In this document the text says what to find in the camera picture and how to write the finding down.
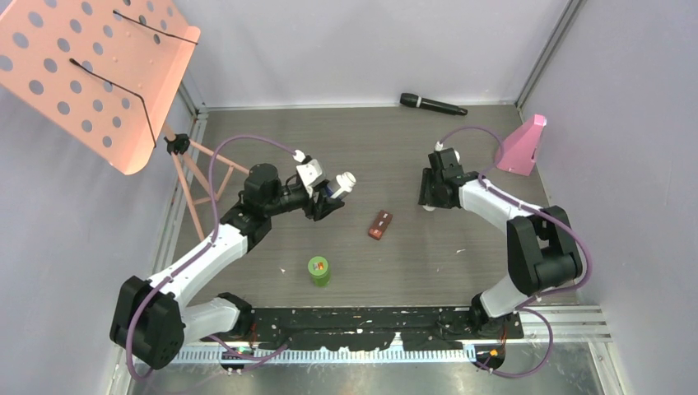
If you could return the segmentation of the white capped pill bottle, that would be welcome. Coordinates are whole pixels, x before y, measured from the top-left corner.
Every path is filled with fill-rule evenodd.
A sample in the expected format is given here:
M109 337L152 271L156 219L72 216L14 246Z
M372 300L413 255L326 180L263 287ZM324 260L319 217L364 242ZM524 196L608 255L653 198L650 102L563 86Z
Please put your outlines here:
M342 201L353 191L355 186L356 178L354 174L346 171L330 180L325 189L329 198Z

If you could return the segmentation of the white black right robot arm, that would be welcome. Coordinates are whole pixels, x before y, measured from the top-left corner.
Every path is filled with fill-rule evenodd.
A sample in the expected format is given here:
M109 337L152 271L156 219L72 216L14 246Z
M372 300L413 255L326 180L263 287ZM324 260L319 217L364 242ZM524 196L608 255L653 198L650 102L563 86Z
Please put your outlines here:
M419 205L463 209L506 237L507 273L472 298L467 323L479 337L492 337L503 317L533 297L581 277L583 262L570 234L566 211L529 205L497 188L478 172L465 172L455 149L435 150L422 171Z

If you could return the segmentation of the green black pill bottle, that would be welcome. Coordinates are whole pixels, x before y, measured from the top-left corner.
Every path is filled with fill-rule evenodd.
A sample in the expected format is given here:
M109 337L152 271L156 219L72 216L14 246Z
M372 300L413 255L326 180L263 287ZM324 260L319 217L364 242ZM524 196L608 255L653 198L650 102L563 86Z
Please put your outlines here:
M319 287L328 285L331 277L329 262L321 256L312 257L307 264L310 278L312 282Z

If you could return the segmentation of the brown translucent pill container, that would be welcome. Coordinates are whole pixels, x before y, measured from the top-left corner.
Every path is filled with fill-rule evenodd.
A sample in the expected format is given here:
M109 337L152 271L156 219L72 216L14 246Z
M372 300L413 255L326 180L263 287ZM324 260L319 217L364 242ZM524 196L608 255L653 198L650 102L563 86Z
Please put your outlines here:
M381 240L392 219L393 215L388 211L379 211L368 229L368 236L375 240Z

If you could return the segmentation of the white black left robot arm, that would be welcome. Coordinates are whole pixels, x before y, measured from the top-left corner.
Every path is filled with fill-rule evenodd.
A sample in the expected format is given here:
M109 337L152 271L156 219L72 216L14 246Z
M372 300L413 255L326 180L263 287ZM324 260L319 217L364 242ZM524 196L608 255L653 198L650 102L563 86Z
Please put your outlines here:
M317 160L298 165L284 184L271 164L255 165L238 202L216 229L179 261L147 279L132 276L121 286L109 338L152 369L162 369L182 346L225 333L244 340L254 322L252 306L229 292L192 306L193 297L218 273L254 249L272 228L272 217L302 210L320 221L344 206L356 177L326 179Z

